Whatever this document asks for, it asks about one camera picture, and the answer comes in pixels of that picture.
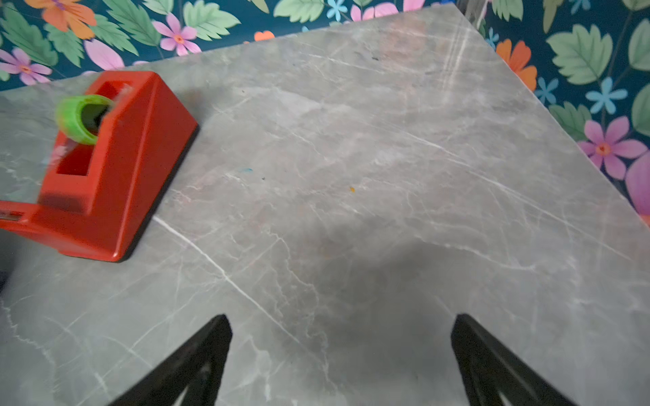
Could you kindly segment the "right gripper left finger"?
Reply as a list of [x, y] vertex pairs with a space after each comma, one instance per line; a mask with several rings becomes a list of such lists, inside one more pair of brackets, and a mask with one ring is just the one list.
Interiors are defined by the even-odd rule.
[[232, 338], [227, 316], [215, 316], [112, 404], [215, 405]]

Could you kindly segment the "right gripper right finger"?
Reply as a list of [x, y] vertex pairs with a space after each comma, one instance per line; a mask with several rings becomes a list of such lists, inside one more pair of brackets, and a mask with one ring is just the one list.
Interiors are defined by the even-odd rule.
[[470, 405], [574, 404], [468, 314], [455, 318], [451, 344]]

